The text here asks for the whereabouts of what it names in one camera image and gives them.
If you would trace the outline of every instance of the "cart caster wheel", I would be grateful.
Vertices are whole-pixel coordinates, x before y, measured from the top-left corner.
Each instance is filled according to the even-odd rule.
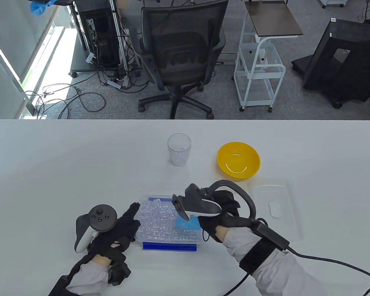
[[[340,103],[340,102],[333,103],[334,109],[340,109],[342,106],[343,106],[343,103]]]

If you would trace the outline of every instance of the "clear plastic cup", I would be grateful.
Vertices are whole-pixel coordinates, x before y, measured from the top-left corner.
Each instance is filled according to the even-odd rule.
[[[173,165],[181,167],[187,162],[191,144],[191,139],[186,134],[174,134],[168,138],[167,146]]]

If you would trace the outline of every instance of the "gray sleeve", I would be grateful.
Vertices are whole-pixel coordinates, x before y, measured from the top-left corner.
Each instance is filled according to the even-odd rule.
[[[101,296],[109,280],[108,268],[89,261],[74,275],[67,290],[80,296]]]
[[[223,245],[240,262],[259,240],[247,227],[229,228]],[[263,296],[327,296],[326,289],[305,272],[292,254],[277,249],[252,276]]]

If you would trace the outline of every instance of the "blue sponge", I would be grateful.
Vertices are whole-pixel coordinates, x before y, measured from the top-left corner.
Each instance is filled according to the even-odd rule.
[[[189,221],[185,221],[181,217],[178,217],[175,221],[175,227],[179,229],[188,229],[188,230],[200,230],[199,220],[195,216],[191,216]]]

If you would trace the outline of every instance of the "brown shelf top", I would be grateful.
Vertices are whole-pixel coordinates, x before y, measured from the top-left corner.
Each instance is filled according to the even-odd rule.
[[[303,35],[285,1],[245,2],[259,37]]]

